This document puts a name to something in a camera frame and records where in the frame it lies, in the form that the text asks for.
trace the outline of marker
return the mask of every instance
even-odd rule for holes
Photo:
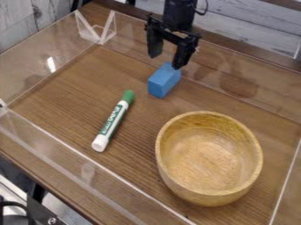
[[[114,106],[110,116],[106,119],[106,122],[98,131],[98,134],[92,142],[92,149],[97,152],[102,152],[108,141],[110,139],[110,136],[113,134],[113,131],[116,130],[116,127],[120,124],[121,118],[127,112],[128,106],[131,104],[131,101],[135,98],[135,94],[131,90],[127,90],[121,95],[121,100]]]

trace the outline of wooden table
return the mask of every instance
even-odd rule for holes
[[[108,10],[98,4],[88,4],[82,15],[92,24],[102,23]],[[141,55],[140,24],[132,31],[136,39],[128,53]],[[147,92],[147,79],[155,67],[106,47],[93,46],[10,108],[191,222],[266,225],[299,141],[301,78],[296,71],[223,47],[207,42],[200,46],[184,70],[184,78],[164,99],[156,99]],[[98,154],[92,151],[90,142],[127,89],[133,90],[136,99],[108,148]],[[160,127],[173,116],[196,110],[223,113],[239,120],[254,132],[263,149],[263,170],[251,191],[223,207],[197,207],[180,200],[163,184],[156,169],[153,142]],[[33,138],[29,129],[26,132],[28,139],[42,147],[45,157],[73,174],[81,174],[84,165],[64,146],[57,145],[54,153],[49,142],[38,140],[38,135]],[[72,173],[62,174],[60,168],[54,169],[2,134],[0,141],[1,155],[94,224],[133,224],[136,218],[110,207],[108,200],[86,189],[81,181],[73,182],[77,179]],[[129,211],[137,218],[141,216],[148,224],[184,224],[183,221],[172,223],[167,221],[168,215],[148,211],[148,206],[156,208],[151,207],[153,203],[140,200],[140,204],[131,204],[131,200],[139,200],[135,194],[123,199],[121,192],[128,192],[128,187],[106,182],[105,176],[93,172],[84,182],[102,188],[102,193],[123,200],[124,206],[132,205]],[[279,208],[280,212],[291,208],[299,212],[298,201],[291,204]],[[286,221],[282,224],[296,224],[299,214],[282,216]]]

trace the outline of black cable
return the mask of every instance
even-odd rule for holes
[[[196,8],[191,5],[191,7],[193,8],[195,13],[196,13],[197,15],[200,15],[200,16],[204,16],[205,13],[207,13],[207,11],[208,11],[208,0],[204,0],[204,2],[205,2],[205,8],[204,8],[203,11],[197,11]]]

